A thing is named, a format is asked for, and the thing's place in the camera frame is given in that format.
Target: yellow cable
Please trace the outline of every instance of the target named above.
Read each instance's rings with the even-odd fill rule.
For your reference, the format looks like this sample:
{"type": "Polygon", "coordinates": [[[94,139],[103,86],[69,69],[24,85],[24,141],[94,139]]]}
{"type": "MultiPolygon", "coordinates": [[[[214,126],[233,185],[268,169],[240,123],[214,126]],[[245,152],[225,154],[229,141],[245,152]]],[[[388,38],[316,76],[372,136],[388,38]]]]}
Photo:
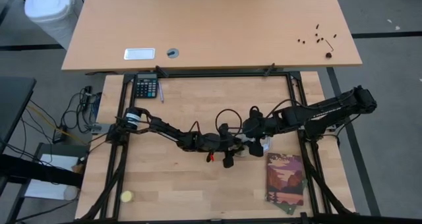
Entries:
{"type": "Polygon", "coordinates": [[[86,145],[86,143],[84,141],[82,141],[80,138],[78,138],[77,136],[72,135],[72,134],[69,134],[68,132],[65,132],[65,131],[63,131],[63,130],[61,130],[59,128],[56,128],[55,125],[53,125],[50,121],[48,121],[48,119],[46,117],[44,117],[44,115],[41,112],[39,112],[38,110],[36,110],[31,105],[28,105],[28,108],[31,109],[31,110],[33,110],[33,112],[37,113],[37,115],[39,115],[45,122],[47,122],[47,124],[49,126],[53,127],[55,130],[59,131],[60,133],[62,133],[64,135],[69,136],[70,138],[75,139],[76,141],[78,141],[78,142],[80,142],[80,143],[82,143],[84,145],[86,145]]]}

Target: wooden tabletop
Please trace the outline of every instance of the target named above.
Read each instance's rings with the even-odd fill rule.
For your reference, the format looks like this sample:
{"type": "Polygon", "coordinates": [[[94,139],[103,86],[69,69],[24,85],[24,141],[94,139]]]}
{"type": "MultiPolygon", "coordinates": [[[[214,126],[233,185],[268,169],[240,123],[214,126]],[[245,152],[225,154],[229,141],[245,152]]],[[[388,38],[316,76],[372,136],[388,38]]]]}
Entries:
{"type": "MultiPolygon", "coordinates": [[[[323,100],[318,74],[301,74],[307,101],[315,103],[323,100]]],[[[99,123],[114,123],[122,79],[123,76],[107,76],[98,114],[99,123]]],[[[289,97],[283,76],[160,80],[165,103],[161,103],[159,98],[138,99],[136,106],[148,109],[152,115],[183,131],[189,130],[192,123],[198,121],[203,133],[215,132],[214,119],[222,109],[232,108],[245,120],[251,106],[256,105],[267,113],[289,97]]],[[[218,123],[237,126],[239,121],[234,114],[224,113],[218,123]]],[[[92,147],[102,141],[103,138],[98,139],[92,147]]],[[[345,207],[353,210],[335,139],[327,136],[318,144],[327,185],[345,207]]],[[[88,211],[104,187],[110,147],[104,144],[88,158],[76,217],[88,211]]],[[[274,136],[270,151],[300,155],[297,133],[274,136]]],[[[123,190],[134,192],[135,200],[121,204],[119,220],[291,217],[264,199],[266,156],[235,157],[235,165],[224,169],[223,154],[216,154],[213,163],[206,162],[206,155],[183,152],[174,142],[158,134],[131,135],[123,190]]],[[[304,206],[297,208],[294,216],[302,211],[311,215],[307,188],[304,201],[304,206]]]]}
{"type": "Polygon", "coordinates": [[[361,65],[337,0],[85,0],[62,69],[214,69],[272,63],[361,65]],[[127,48],[154,48],[155,58],[126,61],[127,48]],[[171,48],[179,50],[177,58],[167,56],[171,48]]]}

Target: black metal frame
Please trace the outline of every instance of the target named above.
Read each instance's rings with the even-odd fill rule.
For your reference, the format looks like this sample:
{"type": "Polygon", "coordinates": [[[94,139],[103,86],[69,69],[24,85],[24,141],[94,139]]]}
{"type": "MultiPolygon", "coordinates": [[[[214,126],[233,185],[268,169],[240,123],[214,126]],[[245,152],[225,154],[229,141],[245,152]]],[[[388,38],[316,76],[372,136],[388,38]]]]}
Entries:
{"type": "MultiPolygon", "coordinates": [[[[296,81],[297,89],[299,90],[299,98],[301,100],[301,103],[307,104],[305,92],[303,90],[303,84],[300,77],[300,72],[283,72],[278,69],[272,69],[270,74],[266,73],[265,70],[239,70],[239,69],[222,69],[222,70],[173,70],[173,71],[167,71],[168,75],[166,77],[168,78],[196,78],[196,77],[238,77],[238,76],[285,76],[286,82],[287,82],[287,88],[289,90],[289,96],[291,99],[295,99],[295,90],[293,88],[293,81],[296,81]]],[[[125,98],[127,94],[127,86],[129,85],[129,82],[135,77],[135,74],[126,74],[123,79],[123,85],[121,89],[121,97],[119,102],[119,108],[117,110],[117,116],[122,117],[123,110],[125,106],[125,98]]],[[[135,84],[133,84],[131,98],[129,102],[129,106],[133,106],[135,104],[135,90],[134,90],[135,84]]],[[[306,149],[306,139],[304,137],[304,134],[302,132],[298,132],[298,139],[299,144],[301,146],[301,153],[302,156],[306,154],[307,156],[307,149],[306,149]]],[[[322,166],[320,164],[320,157],[318,153],[318,145],[316,143],[311,143],[311,151],[313,154],[313,158],[315,161],[315,169],[318,173],[318,175],[324,180],[322,166]]],[[[127,151],[128,151],[128,144],[123,145],[123,149],[121,152],[121,159],[123,159],[124,164],[126,163],[127,158],[127,151]]],[[[111,153],[110,153],[110,159],[107,169],[107,176],[105,185],[107,186],[111,180],[111,177],[113,176],[114,171],[114,164],[115,159],[117,155],[117,144],[112,144],[111,147],[111,153]]],[[[315,191],[315,186],[313,184],[313,176],[311,175],[311,172],[309,171],[308,167],[305,165],[305,173],[308,180],[308,186],[309,186],[309,196],[310,196],[310,203],[312,207],[312,211],[314,216],[320,214],[319,212],[319,206],[317,202],[317,194],[315,191]]],[[[115,193],[115,203],[113,207],[113,214],[111,216],[112,219],[118,220],[119,219],[119,208],[120,208],[120,194],[122,192],[123,187],[123,179],[124,176],[121,175],[119,177],[119,180],[117,181],[117,188],[115,193]]],[[[328,201],[328,198],[326,195],[321,192],[321,196],[324,202],[324,210],[326,213],[332,213],[330,202],[328,201]]],[[[107,207],[108,202],[105,202],[100,210],[100,219],[107,218],[107,207]]],[[[305,220],[307,221],[306,213],[301,213],[301,217],[292,217],[292,218],[268,218],[268,219],[225,219],[220,220],[220,222],[224,223],[304,223],[305,220]]],[[[206,223],[206,222],[212,222],[215,221],[211,220],[189,220],[189,221],[125,221],[125,222],[119,222],[119,223],[206,223]]]]}

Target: wooden table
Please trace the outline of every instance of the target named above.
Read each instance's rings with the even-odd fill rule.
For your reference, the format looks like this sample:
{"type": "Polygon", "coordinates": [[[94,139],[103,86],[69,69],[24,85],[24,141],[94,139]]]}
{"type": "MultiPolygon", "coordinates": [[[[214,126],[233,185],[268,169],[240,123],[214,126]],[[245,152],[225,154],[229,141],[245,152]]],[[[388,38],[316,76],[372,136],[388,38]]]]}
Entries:
{"type": "MultiPolygon", "coordinates": [[[[318,74],[302,72],[301,76],[308,103],[323,100],[318,74]]],[[[123,76],[107,76],[99,123],[115,122],[122,79],[123,76]]],[[[203,133],[215,132],[214,119],[222,109],[232,108],[246,119],[251,106],[257,105],[266,113],[289,97],[283,76],[160,80],[165,103],[159,98],[138,99],[136,106],[148,109],[181,130],[189,130],[193,121],[199,121],[203,133]]],[[[224,113],[218,122],[237,126],[239,121],[234,114],[224,113]]],[[[102,141],[100,138],[93,142],[92,147],[102,141]]],[[[354,210],[335,139],[324,137],[318,144],[327,185],[346,208],[354,210]]],[[[76,217],[88,211],[104,187],[110,147],[104,144],[88,158],[76,217]]],[[[271,152],[300,155],[296,132],[274,136],[271,152]]],[[[119,220],[291,217],[264,199],[265,156],[236,157],[230,169],[223,168],[222,154],[215,157],[215,162],[207,163],[206,154],[183,152],[158,134],[132,135],[123,190],[134,192],[135,200],[121,204],[119,220]]],[[[295,216],[302,211],[311,215],[307,188],[304,194],[305,205],[297,208],[295,216]]]]}
{"type": "Polygon", "coordinates": [[[85,0],[62,69],[256,68],[272,63],[361,65],[337,0],[85,0]],[[155,58],[126,61],[126,48],[154,48],[155,58]],[[167,56],[171,48],[179,50],[177,58],[167,56]]]}

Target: black calculator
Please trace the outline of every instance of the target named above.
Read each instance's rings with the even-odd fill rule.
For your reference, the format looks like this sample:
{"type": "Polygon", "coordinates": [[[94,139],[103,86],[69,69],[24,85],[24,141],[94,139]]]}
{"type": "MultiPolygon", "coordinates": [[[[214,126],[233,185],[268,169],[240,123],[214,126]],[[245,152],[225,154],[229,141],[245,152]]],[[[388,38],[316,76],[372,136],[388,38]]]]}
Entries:
{"type": "Polygon", "coordinates": [[[136,98],[156,98],[158,78],[154,72],[138,73],[136,75],[136,98]]]}

